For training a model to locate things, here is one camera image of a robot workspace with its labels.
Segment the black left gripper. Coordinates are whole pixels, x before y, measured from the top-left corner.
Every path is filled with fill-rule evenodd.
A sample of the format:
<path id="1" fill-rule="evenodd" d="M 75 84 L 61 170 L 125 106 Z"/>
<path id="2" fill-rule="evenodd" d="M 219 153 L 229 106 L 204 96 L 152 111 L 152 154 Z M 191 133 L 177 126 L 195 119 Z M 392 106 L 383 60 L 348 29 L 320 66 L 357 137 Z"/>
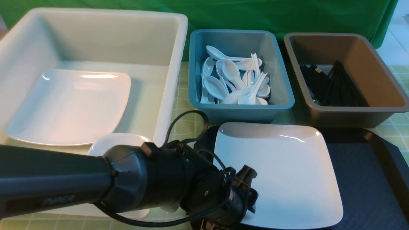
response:
<path id="1" fill-rule="evenodd" d="M 241 223 L 247 211 L 255 213 L 258 193 L 251 184 L 256 176 L 257 172 L 248 165 L 235 173 L 234 178 L 229 176 L 221 204 L 202 218 L 199 229 L 232 230 Z"/>

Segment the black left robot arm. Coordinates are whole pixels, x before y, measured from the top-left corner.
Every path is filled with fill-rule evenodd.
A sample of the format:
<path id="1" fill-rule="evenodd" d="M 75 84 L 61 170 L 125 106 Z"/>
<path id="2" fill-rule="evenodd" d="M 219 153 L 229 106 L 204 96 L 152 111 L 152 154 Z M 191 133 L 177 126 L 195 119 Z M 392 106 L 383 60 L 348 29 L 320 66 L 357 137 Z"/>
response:
<path id="1" fill-rule="evenodd" d="M 1 218 L 89 203 L 132 226 L 232 229 L 255 213 L 257 172 L 218 169 L 201 152 L 178 140 L 103 156 L 1 145 Z"/>

